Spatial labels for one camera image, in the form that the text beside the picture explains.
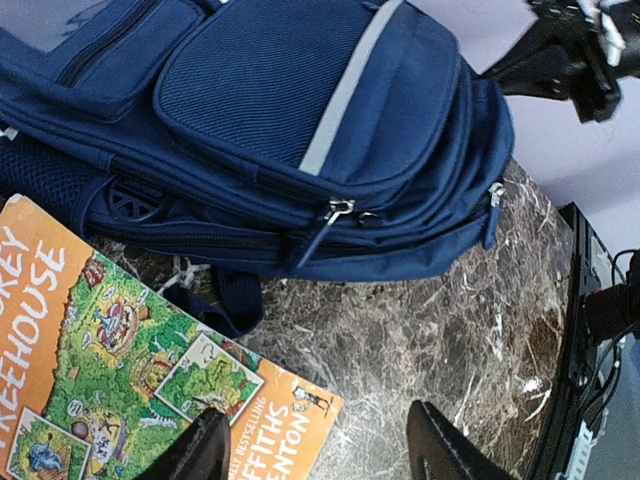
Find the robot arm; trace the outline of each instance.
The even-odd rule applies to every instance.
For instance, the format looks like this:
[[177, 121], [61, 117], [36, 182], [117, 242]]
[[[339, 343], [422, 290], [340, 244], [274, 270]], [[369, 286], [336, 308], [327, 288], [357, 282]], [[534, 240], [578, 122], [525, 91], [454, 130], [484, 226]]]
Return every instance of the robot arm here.
[[571, 99], [583, 123], [610, 119], [622, 98], [618, 79], [640, 78], [640, 2], [529, 4], [538, 19], [482, 77], [496, 78], [505, 95]]

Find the white wall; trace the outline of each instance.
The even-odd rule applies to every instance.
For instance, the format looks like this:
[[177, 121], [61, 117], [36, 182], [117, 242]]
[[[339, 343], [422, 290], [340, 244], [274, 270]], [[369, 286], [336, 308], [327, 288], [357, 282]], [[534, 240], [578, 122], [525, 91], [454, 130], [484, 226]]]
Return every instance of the white wall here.
[[[477, 71], [492, 65], [534, 21], [524, 1], [419, 0], [451, 29]], [[607, 248], [640, 247], [640, 80], [606, 123], [579, 123], [571, 102], [510, 97], [516, 160], [555, 205], [575, 201]]]

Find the orange book cover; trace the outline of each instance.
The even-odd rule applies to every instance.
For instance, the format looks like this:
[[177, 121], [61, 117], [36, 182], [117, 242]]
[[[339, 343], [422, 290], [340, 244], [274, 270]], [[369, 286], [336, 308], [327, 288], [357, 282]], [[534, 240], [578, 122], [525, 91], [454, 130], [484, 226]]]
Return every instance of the orange book cover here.
[[0, 474], [134, 479], [200, 412], [230, 480], [307, 478], [342, 400], [169, 304], [29, 199], [0, 214]]

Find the table surface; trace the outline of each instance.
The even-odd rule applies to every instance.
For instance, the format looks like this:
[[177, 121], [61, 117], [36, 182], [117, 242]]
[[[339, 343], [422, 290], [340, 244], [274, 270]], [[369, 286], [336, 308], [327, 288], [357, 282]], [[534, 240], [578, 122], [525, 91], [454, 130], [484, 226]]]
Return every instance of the table surface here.
[[[417, 399], [525, 475], [562, 340], [572, 234], [515, 162], [505, 182], [498, 245], [470, 250], [441, 278], [264, 281], [266, 318], [241, 343], [345, 400], [311, 479], [409, 479], [405, 423]], [[109, 241], [96, 247], [153, 288], [186, 272], [215, 298], [206, 270]]]

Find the blue backpack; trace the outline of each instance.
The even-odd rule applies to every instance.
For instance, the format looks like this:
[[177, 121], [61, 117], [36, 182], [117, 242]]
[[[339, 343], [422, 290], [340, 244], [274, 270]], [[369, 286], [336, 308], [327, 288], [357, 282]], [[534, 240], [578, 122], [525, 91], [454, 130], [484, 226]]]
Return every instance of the blue backpack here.
[[505, 100], [410, 2], [0, 12], [0, 192], [82, 237], [212, 263], [229, 336], [261, 316], [257, 275], [419, 279], [495, 243]]

